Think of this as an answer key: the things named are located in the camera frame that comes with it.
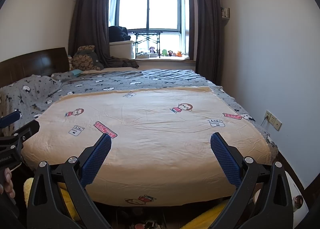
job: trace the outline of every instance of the wall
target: wall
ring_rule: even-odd
[[[223,87],[271,133],[304,187],[320,172],[320,10],[315,0],[221,0]]]
[[[0,9],[0,62],[65,47],[75,0],[6,0]]]

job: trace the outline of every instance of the power cord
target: power cord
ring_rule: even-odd
[[[264,123],[264,121],[265,121],[266,119],[269,119],[269,116],[265,116],[265,117],[264,117],[263,122],[261,123],[261,126],[262,126],[262,124]]]
[[[22,162],[21,162],[19,165],[17,165],[15,168],[11,169],[11,170],[10,170],[10,172],[12,172],[12,171],[16,170],[18,167],[20,167],[20,166],[21,166],[21,164],[22,164]]]

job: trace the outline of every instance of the power outlet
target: power outlet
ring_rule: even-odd
[[[264,115],[264,117],[267,117],[266,119],[269,121],[271,117],[271,112],[266,111],[266,114]]]
[[[276,119],[275,123],[273,123],[273,126],[276,128],[276,130],[279,130],[282,125],[282,122],[278,119]]]
[[[276,117],[271,114],[269,122],[273,125],[276,121]]]

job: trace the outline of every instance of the wooden headboard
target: wooden headboard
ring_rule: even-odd
[[[66,49],[54,48],[26,53],[0,62],[0,87],[4,87],[32,74],[51,76],[69,71]]]

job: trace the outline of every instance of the gray blanket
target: gray blanket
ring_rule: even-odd
[[[214,85],[191,70],[148,70],[85,74],[75,77],[72,72],[53,74],[51,77],[32,75],[0,89],[0,113],[5,116],[15,110],[21,112],[20,120],[3,129],[3,135],[12,132],[29,121],[38,118],[61,96],[74,93],[91,93],[108,90],[134,90],[178,86],[209,86],[238,114],[251,122],[263,135],[270,147],[271,159],[278,153],[269,133],[227,95],[222,87]]]

